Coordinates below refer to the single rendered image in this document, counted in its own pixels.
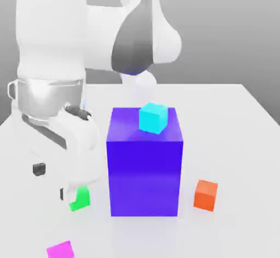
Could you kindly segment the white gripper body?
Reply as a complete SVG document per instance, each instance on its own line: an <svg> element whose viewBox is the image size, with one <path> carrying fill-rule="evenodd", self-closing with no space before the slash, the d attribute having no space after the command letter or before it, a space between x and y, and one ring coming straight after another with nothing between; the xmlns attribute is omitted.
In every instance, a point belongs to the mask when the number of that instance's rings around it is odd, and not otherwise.
<svg viewBox="0 0 280 258"><path fill-rule="evenodd" d="M19 111L14 118L15 135L46 168L59 177L60 187L74 191L99 177L99 132L86 111L81 116L60 111L55 117L36 120Z"/></svg>

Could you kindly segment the small green cube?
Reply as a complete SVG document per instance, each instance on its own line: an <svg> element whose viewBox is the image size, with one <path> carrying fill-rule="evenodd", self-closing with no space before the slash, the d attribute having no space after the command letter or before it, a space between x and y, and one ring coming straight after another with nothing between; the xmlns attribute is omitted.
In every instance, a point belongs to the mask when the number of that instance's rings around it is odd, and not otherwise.
<svg viewBox="0 0 280 258"><path fill-rule="evenodd" d="M90 205L90 192L87 186L81 186L77 189L77 196L74 202L69 204L71 211L77 211Z"/></svg>

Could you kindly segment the small cyan cube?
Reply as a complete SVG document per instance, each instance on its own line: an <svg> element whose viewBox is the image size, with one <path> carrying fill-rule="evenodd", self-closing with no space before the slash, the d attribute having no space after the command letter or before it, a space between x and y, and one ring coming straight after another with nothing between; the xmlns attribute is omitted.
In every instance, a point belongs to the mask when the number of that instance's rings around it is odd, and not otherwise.
<svg viewBox="0 0 280 258"><path fill-rule="evenodd" d="M148 103L139 110L139 129L160 134L168 123L168 107Z"/></svg>

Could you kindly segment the small magenta cube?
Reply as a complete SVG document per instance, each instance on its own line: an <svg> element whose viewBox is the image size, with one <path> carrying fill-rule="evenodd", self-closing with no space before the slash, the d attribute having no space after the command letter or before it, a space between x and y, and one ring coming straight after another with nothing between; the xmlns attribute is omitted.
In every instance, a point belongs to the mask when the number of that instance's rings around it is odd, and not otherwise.
<svg viewBox="0 0 280 258"><path fill-rule="evenodd" d="M48 258L74 258L74 251L71 242L65 241L63 243L48 247L46 249Z"/></svg>

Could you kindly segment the small orange cube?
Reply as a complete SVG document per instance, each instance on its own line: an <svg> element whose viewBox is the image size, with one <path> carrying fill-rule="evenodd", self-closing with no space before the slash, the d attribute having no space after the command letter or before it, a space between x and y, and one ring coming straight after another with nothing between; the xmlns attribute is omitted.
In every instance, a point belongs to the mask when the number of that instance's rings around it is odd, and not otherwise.
<svg viewBox="0 0 280 258"><path fill-rule="evenodd" d="M217 190L217 183L198 180L194 195L194 207L214 211Z"/></svg>

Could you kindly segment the large purple box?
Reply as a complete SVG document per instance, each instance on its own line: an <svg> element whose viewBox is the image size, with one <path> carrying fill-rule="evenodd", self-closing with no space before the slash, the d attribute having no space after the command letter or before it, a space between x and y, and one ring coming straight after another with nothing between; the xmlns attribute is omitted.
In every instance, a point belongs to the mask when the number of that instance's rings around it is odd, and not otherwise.
<svg viewBox="0 0 280 258"><path fill-rule="evenodd" d="M169 108L160 134L138 128L138 108L112 110L107 145L112 216L177 216L183 136Z"/></svg>

